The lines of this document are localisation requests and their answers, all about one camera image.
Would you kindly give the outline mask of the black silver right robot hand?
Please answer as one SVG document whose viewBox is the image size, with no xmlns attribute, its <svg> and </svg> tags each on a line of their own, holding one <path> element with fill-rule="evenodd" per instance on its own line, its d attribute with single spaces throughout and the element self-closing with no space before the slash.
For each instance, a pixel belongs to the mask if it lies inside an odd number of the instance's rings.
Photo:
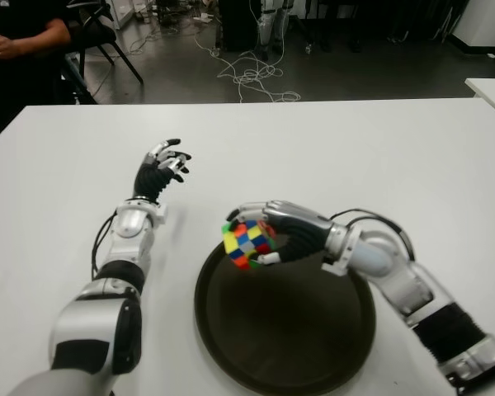
<svg viewBox="0 0 495 396">
<path fill-rule="evenodd" d="M 261 220 L 288 237 L 286 244 L 274 252 L 250 257 L 263 266 L 293 262 L 321 252 L 334 227 L 334 223 L 321 214 L 283 200 L 242 204 L 230 212 L 226 220 L 231 231 L 247 220 Z"/>
</svg>

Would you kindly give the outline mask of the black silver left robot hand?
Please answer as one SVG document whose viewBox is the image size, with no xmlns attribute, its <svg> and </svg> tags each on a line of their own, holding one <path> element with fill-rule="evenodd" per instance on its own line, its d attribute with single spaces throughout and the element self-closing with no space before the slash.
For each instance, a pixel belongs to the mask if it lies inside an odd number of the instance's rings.
<svg viewBox="0 0 495 396">
<path fill-rule="evenodd" d="M 180 143 L 180 139 L 166 139 L 145 154 L 134 179 L 135 199 L 156 202 L 172 180 L 184 182 L 182 175 L 189 173 L 187 163 L 191 160 L 191 155 L 173 149 Z"/>
</svg>

